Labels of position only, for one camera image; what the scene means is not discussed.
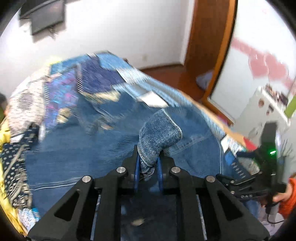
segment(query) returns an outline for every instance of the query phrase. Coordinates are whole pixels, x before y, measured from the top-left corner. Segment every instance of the wooden door frame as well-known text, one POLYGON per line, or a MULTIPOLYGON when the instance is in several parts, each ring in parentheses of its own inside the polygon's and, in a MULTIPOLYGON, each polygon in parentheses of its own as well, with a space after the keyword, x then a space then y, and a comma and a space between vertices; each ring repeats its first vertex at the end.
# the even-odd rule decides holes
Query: wooden door frame
POLYGON ((201 99, 202 104, 206 106, 208 109, 213 111, 215 114, 222 116, 227 120, 228 124, 233 124, 233 122, 226 117, 220 110, 217 109, 213 104, 211 104, 208 100, 210 95, 212 94, 215 85, 218 81, 218 78, 220 76, 221 70, 223 68, 228 50, 230 48, 230 43, 232 39, 232 34, 234 30, 234 24, 235 24, 235 19, 236 19, 236 13, 237 13, 237 1, 238 0, 229 0, 229 7, 228 7, 228 13, 227 13, 227 19, 226 19, 226 25, 225 25, 225 30, 224 30, 224 35, 219 51, 219 55, 217 58, 217 62, 213 71, 212 78, 209 82, 209 85, 201 99))

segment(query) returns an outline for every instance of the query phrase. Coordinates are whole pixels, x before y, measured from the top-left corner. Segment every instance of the hand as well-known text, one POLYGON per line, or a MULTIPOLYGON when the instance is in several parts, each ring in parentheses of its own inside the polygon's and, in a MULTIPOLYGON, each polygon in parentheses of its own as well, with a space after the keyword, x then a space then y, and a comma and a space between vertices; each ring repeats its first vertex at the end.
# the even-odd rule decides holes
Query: hand
POLYGON ((280 202, 280 201, 285 202, 292 196, 292 193, 293 193, 293 187, 292 187, 291 183, 287 183, 286 192, 285 193, 277 193, 272 198, 272 201, 273 202, 280 202))

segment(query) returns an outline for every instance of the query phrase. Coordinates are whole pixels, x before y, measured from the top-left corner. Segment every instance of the cable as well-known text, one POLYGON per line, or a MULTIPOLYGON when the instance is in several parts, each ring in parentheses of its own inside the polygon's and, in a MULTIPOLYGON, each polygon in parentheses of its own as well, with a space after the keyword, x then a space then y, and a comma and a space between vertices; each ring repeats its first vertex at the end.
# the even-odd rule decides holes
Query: cable
POLYGON ((281 222, 285 221, 285 220, 283 219, 282 221, 275 222, 275 223, 274 223, 274 222, 270 222, 270 221, 268 220, 268 219, 269 219, 269 215, 270 215, 270 214, 267 215, 267 222, 269 222, 270 224, 277 224, 277 223, 281 223, 281 222))

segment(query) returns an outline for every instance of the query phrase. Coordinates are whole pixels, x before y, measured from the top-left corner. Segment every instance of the yellow cloth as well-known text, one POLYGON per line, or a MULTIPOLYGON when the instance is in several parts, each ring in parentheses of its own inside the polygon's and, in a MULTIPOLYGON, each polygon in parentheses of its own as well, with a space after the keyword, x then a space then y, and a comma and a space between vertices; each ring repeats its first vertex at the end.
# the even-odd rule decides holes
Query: yellow cloth
MULTIPOLYGON (((0 129, 0 152, 2 152, 3 144, 9 143, 9 139, 10 139, 7 118, 3 120, 3 122, 0 125, 0 128, 1 128, 0 129)), ((10 220, 10 222, 15 227, 15 229, 21 234, 26 234, 26 231, 22 228, 22 224, 18 219, 17 210, 11 206, 8 198, 6 198, 6 192, 4 189, 4 180, 3 180, 2 159, 0 159, 0 205, 4 210, 6 216, 10 220)))

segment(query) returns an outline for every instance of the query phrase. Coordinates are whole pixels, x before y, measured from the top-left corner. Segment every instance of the metal screw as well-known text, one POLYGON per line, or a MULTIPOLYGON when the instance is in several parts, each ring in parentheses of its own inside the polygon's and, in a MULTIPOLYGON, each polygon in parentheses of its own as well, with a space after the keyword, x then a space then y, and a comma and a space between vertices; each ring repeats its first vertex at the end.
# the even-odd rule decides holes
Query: metal screw
POLYGON ((118 173, 124 173, 124 172, 126 171, 126 169, 125 169, 124 167, 118 167, 118 168, 116 169, 116 171, 117 171, 118 173))
POLYGON ((209 182, 209 183, 213 183, 215 181, 215 178, 213 176, 207 176, 206 177, 206 180, 209 182))
POLYGON ((181 171, 181 169, 179 167, 172 167, 172 172, 173 173, 178 173, 180 171, 181 171))
POLYGON ((82 181, 83 181, 84 183, 88 183, 90 180, 91 180, 91 177, 90 177, 90 176, 84 176, 84 177, 82 178, 82 181))

